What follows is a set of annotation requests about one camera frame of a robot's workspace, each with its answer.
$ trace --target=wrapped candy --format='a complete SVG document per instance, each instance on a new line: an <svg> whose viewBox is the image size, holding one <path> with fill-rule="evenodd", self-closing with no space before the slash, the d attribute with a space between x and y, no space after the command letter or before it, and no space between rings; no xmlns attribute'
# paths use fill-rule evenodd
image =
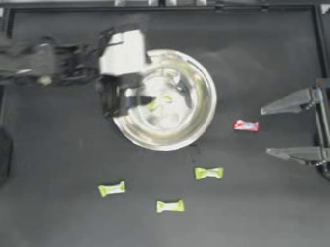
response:
<svg viewBox="0 0 330 247"><path fill-rule="evenodd" d="M186 211L184 201L179 200L178 202L172 202L172 203L164 203L162 201L158 201L158 213L162 213L164 211L184 212Z"/></svg>
<svg viewBox="0 0 330 247"><path fill-rule="evenodd" d="M234 130L244 131L259 131L259 122L246 122L243 120L236 120L234 124Z"/></svg>
<svg viewBox="0 0 330 247"><path fill-rule="evenodd" d="M200 180L204 177L215 177L215 178L220 179L223 177L223 168L216 167L216 168L206 169L202 167L196 167L195 168L195 177L196 177L196 180Z"/></svg>
<svg viewBox="0 0 330 247"><path fill-rule="evenodd" d="M116 185L109 185L109 186L99 185L97 188L99 188L99 192L100 192L101 197L105 197L107 195L111 195L111 194L127 192L127 187L126 187L124 181L122 181Z"/></svg>

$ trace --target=metal bowl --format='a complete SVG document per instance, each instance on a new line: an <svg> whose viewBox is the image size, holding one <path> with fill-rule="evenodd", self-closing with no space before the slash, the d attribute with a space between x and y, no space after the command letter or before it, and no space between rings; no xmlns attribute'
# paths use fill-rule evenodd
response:
<svg viewBox="0 0 330 247"><path fill-rule="evenodd" d="M216 91L202 64L174 50L148 51L151 64L138 89L127 96L155 100L113 118L117 128L139 146L158 151L186 147L204 133L214 117Z"/></svg>

